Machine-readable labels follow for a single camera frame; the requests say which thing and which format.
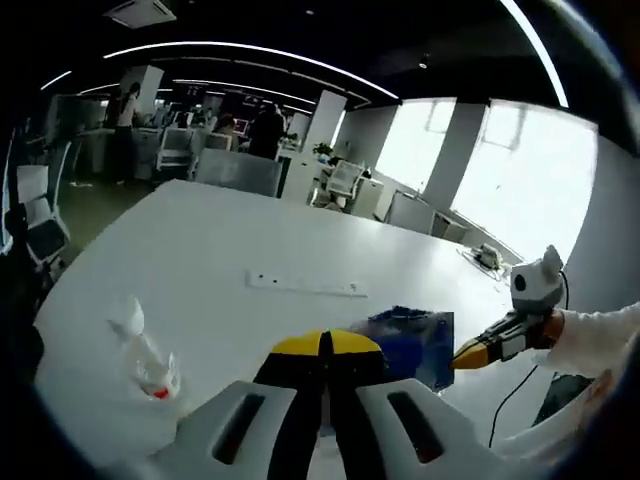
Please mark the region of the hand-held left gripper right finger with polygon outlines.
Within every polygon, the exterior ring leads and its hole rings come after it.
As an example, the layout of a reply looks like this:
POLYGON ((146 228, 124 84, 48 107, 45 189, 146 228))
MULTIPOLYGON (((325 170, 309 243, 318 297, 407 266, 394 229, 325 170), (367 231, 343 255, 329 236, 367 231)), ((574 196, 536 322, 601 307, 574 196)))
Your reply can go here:
POLYGON ((459 410, 418 380, 391 380, 381 348, 329 331, 331 421, 350 479, 502 479, 507 463, 481 445, 459 410))

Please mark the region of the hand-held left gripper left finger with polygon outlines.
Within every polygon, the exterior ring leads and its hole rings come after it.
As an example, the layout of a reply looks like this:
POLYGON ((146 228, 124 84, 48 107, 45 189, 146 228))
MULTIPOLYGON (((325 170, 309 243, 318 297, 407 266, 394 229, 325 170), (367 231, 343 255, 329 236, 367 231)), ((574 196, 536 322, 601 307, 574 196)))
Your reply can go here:
POLYGON ((304 479, 321 424, 326 335, 276 344, 252 381, 235 381, 184 417, 150 456, 150 479, 304 479))

